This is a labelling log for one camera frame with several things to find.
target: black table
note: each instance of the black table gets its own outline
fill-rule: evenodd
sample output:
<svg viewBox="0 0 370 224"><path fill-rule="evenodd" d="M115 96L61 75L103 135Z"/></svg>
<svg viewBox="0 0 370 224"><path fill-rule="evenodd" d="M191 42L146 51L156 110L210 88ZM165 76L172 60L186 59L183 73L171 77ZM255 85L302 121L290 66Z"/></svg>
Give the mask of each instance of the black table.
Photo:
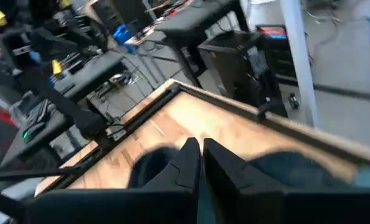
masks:
<svg viewBox="0 0 370 224"><path fill-rule="evenodd" d="M126 69L121 63L122 59L123 56L112 51L93 59L72 76L75 86L65 93L65 96L74 102L84 99L110 77ZM92 111L99 113L95 107L92 105L89 106ZM46 127L29 143L23 141L22 136L25 127L21 128L2 160L1 166L5 166L16 158L25 160L43 147L48 149L49 143L68 130L73 124L71 119L66 118L62 113L56 111L48 121ZM59 155L52 148L49 152L56 160L60 160Z"/></svg>
<svg viewBox="0 0 370 224"><path fill-rule="evenodd" d="M168 45L174 50L185 76L193 85L202 88L197 76L201 75L206 66L197 46L207 39L205 30L214 25L231 11L235 12L239 27L249 31L242 6L239 0L194 0L187 8L177 12L154 29L166 35ZM181 48L187 47L192 59L199 69L194 71Z"/></svg>

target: desk surface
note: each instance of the desk surface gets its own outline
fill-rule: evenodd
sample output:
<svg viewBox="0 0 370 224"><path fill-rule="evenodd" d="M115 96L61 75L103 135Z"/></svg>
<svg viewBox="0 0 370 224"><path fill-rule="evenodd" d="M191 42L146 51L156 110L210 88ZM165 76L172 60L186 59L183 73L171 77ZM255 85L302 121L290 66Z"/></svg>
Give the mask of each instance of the desk surface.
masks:
<svg viewBox="0 0 370 224"><path fill-rule="evenodd" d="M134 107L134 109L123 118L124 122L141 111L142 108L152 102L153 99L159 96L159 94L173 82L176 81L168 80L139 105ZM197 90L228 101L233 105L251 112L256 112L255 108L251 106L224 98L223 96L214 95L204 90ZM362 145L321 133L279 116L269 114L268 117L274 119L278 123L308 133L315 138L324 139L324 141L330 142L333 145L341 146L345 151L370 158L370 149ZM359 165L345 158L296 141L266 126L237 116L236 114L223 110L206 101L202 101L187 93L180 93L164 106L161 111L157 112L149 121L138 128L131 136L117 145L112 152L84 173L83 176L78 178L69 188L125 188L132 165L143 153L161 144L174 145L180 148L189 137L196 137L201 144L204 138L213 138L244 159L260 157L274 151L298 151L318 161L333 175L348 182L352 181ZM87 155L96 146L96 143L92 142L78 154L74 155L73 158L67 161L63 166L72 166L76 164L76 162ZM49 177L41 182L36 190L36 195L42 192L57 178L58 177Z"/></svg>
<svg viewBox="0 0 370 224"><path fill-rule="evenodd" d="M71 76L75 86L69 90L65 96L75 102L82 100L103 82L107 81L122 69L122 64L120 63L122 59L123 56L119 53L109 51L91 60L84 68ZM4 156L1 166L5 166L20 155L34 153L39 150L40 147L50 143L57 136L69 129L71 125L73 125L71 120L66 119L61 113L55 112L44 130L27 144L24 143L22 138L24 127L21 128Z"/></svg>
<svg viewBox="0 0 370 224"><path fill-rule="evenodd" d="M218 14L227 14L231 11L229 6L238 1L239 0L194 0L187 8L177 12L169 19L157 25L155 30L163 31L165 34L190 35L195 28L200 28L201 24L205 22L208 22L208 24L206 24L206 27L203 26L201 28L207 29L211 24L216 22L208 18Z"/></svg>

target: metal frame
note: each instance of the metal frame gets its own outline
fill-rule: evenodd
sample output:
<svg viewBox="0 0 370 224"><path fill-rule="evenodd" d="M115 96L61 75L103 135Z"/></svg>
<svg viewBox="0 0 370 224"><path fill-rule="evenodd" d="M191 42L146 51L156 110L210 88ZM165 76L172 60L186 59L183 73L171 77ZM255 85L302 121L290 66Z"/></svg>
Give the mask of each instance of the metal frame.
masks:
<svg viewBox="0 0 370 224"><path fill-rule="evenodd" d="M109 144L107 146L105 145L105 147L98 146L95 149L93 149L89 154L87 154L77 163L77 164L83 163L83 165L80 166L78 171L70 175L59 177L55 182L50 184L43 192L48 192L54 189L65 189L68 186L70 186L80 176L86 173L86 171L88 171L97 162L104 158L111 150L113 150L128 136L133 134L147 120L154 116L162 107L164 107L167 103L169 103L173 98L175 98L179 93L182 92L185 92L191 96L209 102L215 106L230 111L231 113L237 114L245 119L254 121L270 129L274 129L279 133L290 136L291 138L294 138L305 144L309 144L323 151L328 151L331 154L336 154L337 156L345 157L354 162L358 163L365 162L367 164L370 164L370 159L367 157L363 157L363 155L354 154L339 146L335 146L326 141L323 141L322 139L298 131L282 123L278 123L275 120L266 118L264 116L266 110L260 111L259 113L256 114L243 108L239 108L238 106L235 106L224 100L220 100L212 95L208 95L201 91L195 90L191 87L182 85L180 83L173 83L162 94L160 94L156 99L154 99L150 104L148 104L145 108L143 108L139 113L137 113L127 123L124 124L124 129L126 130L126 133L119 140L115 141L113 144Z"/></svg>
<svg viewBox="0 0 370 224"><path fill-rule="evenodd" d="M318 111L316 109L315 92L312 82L310 58L305 40L303 17L300 0L279 0L287 35L295 64L297 81L301 95L301 108L304 111L308 125L319 127Z"/></svg>

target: wood grain surface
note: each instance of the wood grain surface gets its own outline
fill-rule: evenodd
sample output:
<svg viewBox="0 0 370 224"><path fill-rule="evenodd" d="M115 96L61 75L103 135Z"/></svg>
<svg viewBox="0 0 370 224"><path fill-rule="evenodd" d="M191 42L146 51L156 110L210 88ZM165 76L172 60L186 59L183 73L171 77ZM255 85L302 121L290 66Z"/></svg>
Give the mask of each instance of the wood grain surface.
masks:
<svg viewBox="0 0 370 224"><path fill-rule="evenodd" d="M131 110L124 117L124 120L126 121L137 114L173 82L175 81L168 80ZM256 112L255 108L251 106L224 98L223 96L214 96L251 112ZM314 135L316 138L325 139L330 143L342 146L345 151L350 153L363 154L365 157L370 157L370 149L360 144L335 138L332 135L321 133L273 114L269 114L268 117L299 131ZM197 138L201 144L201 149L204 138L213 138L244 159L253 159L274 151L297 151L318 161L333 175L347 181L353 179L358 167L358 164L351 161L296 141L275 130L237 116L187 93L180 93L131 136L117 145L111 153L95 164L83 176L79 177L69 188L125 188L131 167L141 155L162 144L180 148L185 143L185 140L190 137ZM94 142L91 143L71 158L64 166L74 165L95 146ZM38 186L36 195L42 192L55 179L56 177L45 179Z"/></svg>

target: black computer case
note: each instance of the black computer case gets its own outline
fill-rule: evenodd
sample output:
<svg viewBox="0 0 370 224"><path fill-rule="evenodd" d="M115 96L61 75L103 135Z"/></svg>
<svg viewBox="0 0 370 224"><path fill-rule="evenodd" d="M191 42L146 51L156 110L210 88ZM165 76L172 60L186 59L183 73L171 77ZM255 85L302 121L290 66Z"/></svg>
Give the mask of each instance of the black computer case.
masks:
<svg viewBox="0 0 370 224"><path fill-rule="evenodd" d="M266 63L261 33L230 31L198 48L221 95L256 107L282 100L277 78ZM283 104L272 111L287 117Z"/></svg>

